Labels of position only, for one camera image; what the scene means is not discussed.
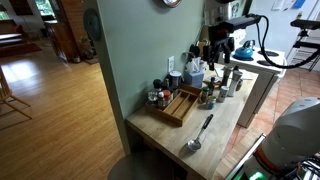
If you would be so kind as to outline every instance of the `white wall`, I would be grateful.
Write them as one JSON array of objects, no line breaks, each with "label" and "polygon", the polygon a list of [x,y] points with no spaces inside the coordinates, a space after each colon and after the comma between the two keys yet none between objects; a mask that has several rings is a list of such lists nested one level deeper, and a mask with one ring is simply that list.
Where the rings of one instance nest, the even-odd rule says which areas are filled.
[{"label": "white wall", "polygon": [[7,9],[8,16],[11,19],[13,19],[16,22],[16,24],[21,24],[25,31],[40,30],[41,28],[44,28],[44,24],[41,19],[40,12],[39,12],[34,0],[28,0],[28,3],[29,3],[29,6],[33,12],[33,15],[27,15],[27,16],[17,16],[16,13],[14,12],[9,0],[1,0],[0,2]]}]

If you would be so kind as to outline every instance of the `window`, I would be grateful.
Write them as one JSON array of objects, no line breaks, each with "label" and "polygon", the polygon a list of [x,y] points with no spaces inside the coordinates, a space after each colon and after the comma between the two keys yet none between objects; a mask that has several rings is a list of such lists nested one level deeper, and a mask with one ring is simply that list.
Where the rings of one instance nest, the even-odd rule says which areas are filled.
[{"label": "window", "polygon": [[6,12],[0,12],[0,20],[10,19]]},{"label": "window", "polygon": [[35,2],[37,4],[41,16],[52,15],[54,17],[54,13],[49,0],[36,0]]}]

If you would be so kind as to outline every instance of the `tile floor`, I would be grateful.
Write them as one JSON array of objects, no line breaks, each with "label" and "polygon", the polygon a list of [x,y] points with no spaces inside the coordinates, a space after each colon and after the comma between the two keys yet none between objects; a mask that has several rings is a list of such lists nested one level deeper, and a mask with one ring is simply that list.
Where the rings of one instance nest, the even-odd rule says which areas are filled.
[{"label": "tile floor", "polygon": [[254,117],[248,129],[236,126],[224,151],[226,155],[244,135],[255,128],[268,134],[275,120],[294,101],[303,97],[320,97],[320,72],[296,68],[287,70],[284,78],[276,83],[262,105],[260,112]]}]

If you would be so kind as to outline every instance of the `stool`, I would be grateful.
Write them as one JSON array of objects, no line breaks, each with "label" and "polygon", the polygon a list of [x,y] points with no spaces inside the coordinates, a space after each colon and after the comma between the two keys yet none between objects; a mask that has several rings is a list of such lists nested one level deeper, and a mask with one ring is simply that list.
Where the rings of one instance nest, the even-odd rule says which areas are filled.
[{"label": "stool", "polygon": [[120,159],[108,180],[173,180],[173,167],[167,157],[152,151],[137,152]]}]

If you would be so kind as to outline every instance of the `bottle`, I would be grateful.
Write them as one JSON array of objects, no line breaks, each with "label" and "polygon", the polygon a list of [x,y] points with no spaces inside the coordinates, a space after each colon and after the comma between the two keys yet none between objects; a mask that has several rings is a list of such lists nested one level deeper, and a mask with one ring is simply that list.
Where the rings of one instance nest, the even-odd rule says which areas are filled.
[{"label": "bottle", "polygon": [[161,92],[161,80],[155,79],[153,81],[153,89],[148,92],[148,100],[152,102],[153,105],[157,105],[159,92]]},{"label": "bottle", "polygon": [[202,94],[200,97],[200,103],[206,103],[208,100],[208,96],[209,96],[209,88],[208,87],[204,87],[202,88]]},{"label": "bottle", "polygon": [[209,88],[209,96],[211,96],[212,94],[213,94],[213,91],[214,91],[214,80],[215,80],[215,78],[214,77],[211,77],[211,81],[210,81],[210,83],[209,83],[209,85],[208,85],[208,88]]},{"label": "bottle", "polygon": [[158,93],[161,92],[162,89],[161,89],[161,80],[160,79],[153,80],[153,88]]}]

